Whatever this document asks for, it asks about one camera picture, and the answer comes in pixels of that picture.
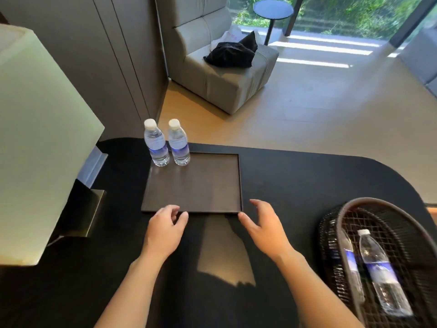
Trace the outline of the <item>grey wardrobe cabinet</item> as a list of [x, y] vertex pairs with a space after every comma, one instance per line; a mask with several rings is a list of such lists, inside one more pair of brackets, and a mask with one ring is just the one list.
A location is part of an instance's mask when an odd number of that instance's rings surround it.
[[141, 138], [168, 87], [156, 0], [0, 0], [34, 31], [103, 123], [101, 140]]

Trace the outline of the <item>black cloth bag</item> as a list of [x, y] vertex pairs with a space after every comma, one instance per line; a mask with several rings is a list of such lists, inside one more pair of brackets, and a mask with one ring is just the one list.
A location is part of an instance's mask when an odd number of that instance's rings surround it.
[[252, 67], [255, 53], [230, 53], [224, 52], [210, 52], [204, 56], [203, 59], [209, 64], [219, 68], [240, 68], [248, 69]]

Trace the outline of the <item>person's right hand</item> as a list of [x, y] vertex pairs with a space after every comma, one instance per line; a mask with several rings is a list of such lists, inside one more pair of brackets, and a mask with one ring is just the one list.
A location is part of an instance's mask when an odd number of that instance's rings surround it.
[[279, 217], [270, 203], [259, 199], [250, 199], [258, 214], [258, 232], [252, 238], [254, 244], [275, 264], [281, 265], [293, 252]]

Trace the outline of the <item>white cushion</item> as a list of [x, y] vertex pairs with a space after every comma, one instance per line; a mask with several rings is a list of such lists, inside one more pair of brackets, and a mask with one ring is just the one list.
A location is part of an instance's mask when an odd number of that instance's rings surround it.
[[213, 40], [209, 45], [210, 52], [255, 53], [264, 40], [257, 30], [245, 32], [239, 26], [232, 24], [223, 35]]

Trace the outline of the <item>clear plastic water bottle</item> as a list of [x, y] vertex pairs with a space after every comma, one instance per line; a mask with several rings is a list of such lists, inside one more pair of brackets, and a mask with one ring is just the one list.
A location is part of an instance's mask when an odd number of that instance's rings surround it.
[[381, 245], [367, 229], [358, 230], [359, 250], [369, 272], [374, 290], [387, 315], [399, 318], [413, 316], [411, 305]]
[[175, 163], [179, 166], [186, 166], [190, 162], [190, 151], [188, 137], [178, 119], [171, 119], [168, 122], [168, 141]]
[[341, 229], [340, 233], [340, 243], [347, 257], [347, 263], [351, 272], [351, 284], [358, 293], [358, 303], [363, 304], [365, 302], [365, 294], [353, 251], [353, 245], [349, 236], [347, 235], [347, 232], [343, 228]]
[[154, 119], [144, 121], [144, 140], [149, 149], [152, 161], [158, 167], [166, 166], [170, 161], [165, 136]]

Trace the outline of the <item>person's left hand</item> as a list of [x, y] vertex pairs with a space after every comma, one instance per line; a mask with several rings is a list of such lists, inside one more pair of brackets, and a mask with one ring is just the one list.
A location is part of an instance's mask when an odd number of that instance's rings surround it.
[[175, 237], [172, 232], [172, 213], [179, 215], [179, 209], [177, 205], [167, 205], [149, 220], [141, 260], [163, 264], [177, 249], [182, 237]]

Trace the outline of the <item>person's left forearm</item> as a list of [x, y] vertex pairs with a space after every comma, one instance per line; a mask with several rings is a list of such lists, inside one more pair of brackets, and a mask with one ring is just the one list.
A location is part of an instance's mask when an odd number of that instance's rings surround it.
[[157, 276], [164, 263], [151, 253], [132, 264], [94, 328], [145, 328]]

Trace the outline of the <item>round dark side table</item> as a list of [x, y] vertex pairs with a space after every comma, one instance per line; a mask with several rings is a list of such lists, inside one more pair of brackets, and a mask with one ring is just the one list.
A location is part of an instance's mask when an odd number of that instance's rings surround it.
[[264, 45], [268, 45], [276, 21], [284, 20], [294, 14], [293, 6], [283, 0], [259, 0], [254, 3], [253, 11], [259, 17], [270, 20]]

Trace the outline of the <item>white shade table lamp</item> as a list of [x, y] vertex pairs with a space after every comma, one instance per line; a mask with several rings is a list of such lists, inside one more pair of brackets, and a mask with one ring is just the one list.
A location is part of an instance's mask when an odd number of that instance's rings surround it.
[[0, 266], [38, 264], [103, 131], [37, 35], [0, 24]]

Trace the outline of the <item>grey sofa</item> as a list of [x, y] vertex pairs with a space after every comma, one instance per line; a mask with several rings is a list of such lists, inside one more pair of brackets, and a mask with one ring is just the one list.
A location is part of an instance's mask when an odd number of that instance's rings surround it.
[[398, 58], [437, 98], [437, 26], [422, 29], [402, 49]]

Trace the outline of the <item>dark brown rectangular tray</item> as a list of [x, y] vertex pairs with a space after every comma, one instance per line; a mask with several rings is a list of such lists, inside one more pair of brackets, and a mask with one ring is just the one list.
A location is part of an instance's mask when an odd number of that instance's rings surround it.
[[188, 165], [173, 159], [151, 164], [141, 211], [156, 212], [168, 204], [194, 214], [236, 214], [243, 210], [238, 154], [191, 153]]

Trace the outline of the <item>person's right forearm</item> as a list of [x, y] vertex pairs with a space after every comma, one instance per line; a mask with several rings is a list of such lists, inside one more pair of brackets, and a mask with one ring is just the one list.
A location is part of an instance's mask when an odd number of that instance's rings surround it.
[[295, 250], [281, 253], [275, 263], [287, 281], [306, 328], [364, 328]]

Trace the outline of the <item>dark window frame post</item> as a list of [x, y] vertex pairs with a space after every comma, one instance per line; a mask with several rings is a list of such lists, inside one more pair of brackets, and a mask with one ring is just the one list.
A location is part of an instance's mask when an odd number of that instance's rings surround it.
[[293, 0], [292, 7], [294, 11], [282, 28], [282, 34], [285, 37], [288, 37], [291, 34], [303, 2], [304, 0]]
[[421, 0], [401, 27], [390, 38], [390, 45], [395, 49], [399, 48], [431, 12], [435, 5], [437, 5], [437, 0]]

